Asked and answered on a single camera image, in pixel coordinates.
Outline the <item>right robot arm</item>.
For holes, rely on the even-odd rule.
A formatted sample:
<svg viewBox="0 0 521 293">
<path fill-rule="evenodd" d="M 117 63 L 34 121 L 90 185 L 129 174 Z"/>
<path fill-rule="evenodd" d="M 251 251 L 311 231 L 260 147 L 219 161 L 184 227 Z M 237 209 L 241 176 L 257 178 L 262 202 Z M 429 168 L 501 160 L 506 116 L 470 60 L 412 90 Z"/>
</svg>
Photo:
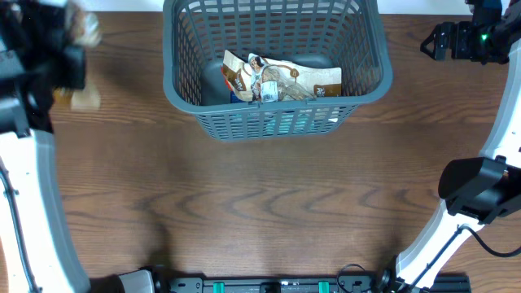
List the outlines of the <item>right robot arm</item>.
<svg viewBox="0 0 521 293">
<path fill-rule="evenodd" d="M 454 282 L 437 276 L 469 237 L 495 257 L 520 253 L 495 251 L 478 235 L 495 219 L 520 209 L 520 3 L 511 1 L 506 9 L 500 1 L 467 4 L 472 19 L 436 25 L 420 51 L 436 61 L 450 55 L 483 65 L 507 65 L 500 107 L 479 155 L 445 167 L 434 214 L 414 242 L 373 281 L 373 292 L 429 292 L 434 286 L 454 292 Z"/>
</svg>

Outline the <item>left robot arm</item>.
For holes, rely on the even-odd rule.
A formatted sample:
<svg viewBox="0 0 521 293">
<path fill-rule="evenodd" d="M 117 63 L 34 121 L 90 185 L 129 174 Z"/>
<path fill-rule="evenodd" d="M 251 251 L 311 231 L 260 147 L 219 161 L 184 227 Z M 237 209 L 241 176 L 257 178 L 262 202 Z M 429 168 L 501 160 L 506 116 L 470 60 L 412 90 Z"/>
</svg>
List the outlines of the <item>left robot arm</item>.
<svg viewBox="0 0 521 293">
<path fill-rule="evenodd" d="M 59 194 L 50 109 L 86 86 L 97 17 L 72 1 L 1 4 L 1 244 L 11 292 L 153 292 L 149 269 L 90 279 Z"/>
</svg>

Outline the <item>orange spaghetti packet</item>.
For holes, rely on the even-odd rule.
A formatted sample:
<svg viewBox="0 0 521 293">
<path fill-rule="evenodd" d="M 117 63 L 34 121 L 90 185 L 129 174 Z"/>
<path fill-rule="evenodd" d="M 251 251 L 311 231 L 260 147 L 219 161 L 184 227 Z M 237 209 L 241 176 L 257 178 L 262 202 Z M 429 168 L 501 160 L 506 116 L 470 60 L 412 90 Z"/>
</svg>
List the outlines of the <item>orange spaghetti packet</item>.
<svg viewBox="0 0 521 293">
<path fill-rule="evenodd" d="M 222 74 L 222 76 L 223 76 L 223 79 L 224 79 L 224 81 L 225 81 L 225 85 L 226 85 L 227 89 L 228 89 L 230 92 L 233 92 L 233 91 L 234 91 L 234 90 L 233 90 L 233 87 L 232 87 L 232 85 L 228 82 L 228 77 L 227 77 L 227 75 L 226 75 L 226 72 L 225 72 L 225 69 L 224 69 L 223 66 L 221 66 L 221 74 Z"/>
</svg>

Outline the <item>cream snack pouch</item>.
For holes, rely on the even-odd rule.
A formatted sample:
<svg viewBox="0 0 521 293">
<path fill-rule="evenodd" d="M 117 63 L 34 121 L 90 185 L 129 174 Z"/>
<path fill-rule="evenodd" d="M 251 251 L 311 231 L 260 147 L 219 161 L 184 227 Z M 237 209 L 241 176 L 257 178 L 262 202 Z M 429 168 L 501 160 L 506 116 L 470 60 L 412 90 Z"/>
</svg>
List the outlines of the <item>cream snack pouch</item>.
<svg viewBox="0 0 521 293">
<path fill-rule="evenodd" d="M 229 50 L 224 53 L 221 72 L 227 87 L 243 102 L 252 102 L 251 86 L 252 69 L 249 63 L 244 62 Z"/>
</svg>

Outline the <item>light teal wipes packet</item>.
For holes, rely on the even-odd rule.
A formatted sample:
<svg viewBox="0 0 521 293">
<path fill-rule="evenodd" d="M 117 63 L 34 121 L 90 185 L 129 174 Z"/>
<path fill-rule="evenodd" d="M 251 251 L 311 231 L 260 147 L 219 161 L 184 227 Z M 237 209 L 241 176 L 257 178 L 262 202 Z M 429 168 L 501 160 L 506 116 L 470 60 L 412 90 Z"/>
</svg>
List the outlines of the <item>light teal wipes packet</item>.
<svg viewBox="0 0 521 293">
<path fill-rule="evenodd" d="M 321 110 L 298 110 L 266 112 L 263 134 L 265 136 L 286 136 L 316 133 L 326 119 Z"/>
</svg>

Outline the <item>blue carton box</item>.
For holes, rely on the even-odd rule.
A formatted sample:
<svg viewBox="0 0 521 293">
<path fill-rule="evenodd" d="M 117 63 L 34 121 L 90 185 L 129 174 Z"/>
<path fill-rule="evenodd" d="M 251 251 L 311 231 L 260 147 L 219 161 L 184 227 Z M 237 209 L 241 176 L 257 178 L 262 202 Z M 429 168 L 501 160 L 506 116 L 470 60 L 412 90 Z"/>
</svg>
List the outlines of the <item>blue carton box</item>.
<svg viewBox="0 0 521 293">
<path fill-rule="evenodd" d="M 230 92 L 230 102 L 231 103 L 241 103 L 242 100 L 240 98 L 238 98 L 233 91 L 231 91 Z"/>
</svg>

